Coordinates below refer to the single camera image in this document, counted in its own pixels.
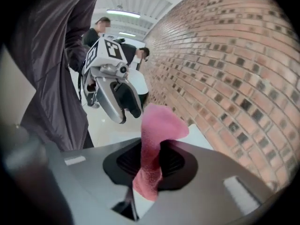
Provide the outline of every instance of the brick wall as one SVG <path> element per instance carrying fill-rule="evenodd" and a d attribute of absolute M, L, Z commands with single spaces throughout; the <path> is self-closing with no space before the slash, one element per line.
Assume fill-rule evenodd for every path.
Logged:
<path fill-rule="evenodd" d="M 300 46 L 273 0 L 183 0 L 146 37 L 147 102 L 266 183 L 300 160 Z"/>

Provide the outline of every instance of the gray jacket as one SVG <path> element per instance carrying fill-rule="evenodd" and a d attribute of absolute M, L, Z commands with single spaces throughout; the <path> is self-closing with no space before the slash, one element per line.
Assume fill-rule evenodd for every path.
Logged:
<path fill-rule="evenodd" d="M 82 149 L 88 130 L 68 64 L 78 71 L 85 59 L 81 39 L 90 28 L 95 4 L 96 0 L 37 0 L 22 14 L 7 44 L 37 90 L 22 125 L 61 150 Z"/>

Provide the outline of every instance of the white floor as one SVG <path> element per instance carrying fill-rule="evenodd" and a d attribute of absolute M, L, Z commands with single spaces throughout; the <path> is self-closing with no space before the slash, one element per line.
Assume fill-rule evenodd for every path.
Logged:
<path fill-rule="evenodd" d="M 73 84 L 77 91 L 78 73 L 70 70 Z M 82 91 L 82 107 L 87 113 L 89 121 L 89 132 L 95 147 L 106 146 L 122 141 L 126 141 L 135 137 L 141 137 L 142 117 L 135 119 L 130 112 L 125 112 L 127 121 L 125 124 L 117 124 L 113 122 L 104 110 L 87 106 L 85 96 Z M 213 150 L 212 146 L 206 140 L 195 124 L 189 127 L 189 135 L 179 141 L 192 144 L 194 146 Z"/>

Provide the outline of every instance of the fluorescent light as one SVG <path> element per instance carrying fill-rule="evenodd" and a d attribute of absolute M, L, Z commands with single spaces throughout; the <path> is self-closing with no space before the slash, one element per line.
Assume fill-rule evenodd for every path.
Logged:
<path fill-rule="evenodd" d="M 134 35 L 134 34 L 126 33 L 126 32 L 119 32 L 119 34 L 131 36 L 131 37 L 135 37 L 135 36 L 136 36 L 136 35 Z"/>
<path fill-rule="evenodd" d="M 107 10 L 106 12 L 109 14 L 118 14 L 118 15 L 124 15 L 124 16 L 129 16 L 129 17 L 136 17 L 136 18 L 141 17 L 141 15 L 139 15 L 139 14 L 124 12 L 124 11 Z"/>

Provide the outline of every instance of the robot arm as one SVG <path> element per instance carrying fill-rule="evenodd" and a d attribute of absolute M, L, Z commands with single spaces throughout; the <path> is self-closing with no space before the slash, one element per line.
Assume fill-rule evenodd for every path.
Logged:
<path fill-rule="evenodd" d="M 103 37 L 91 47 L 82 68 L 84 93 L 92 93 L 93 102 L 98 102 L 116 123 L 126 122 L 126 108 L 135 118 L 142 114 L 139 96 L 125 78 L 127 71 L 127 60 L 120 44 Z M 90 79 L 96 81 L 93 89 L 88 86 Z"/>

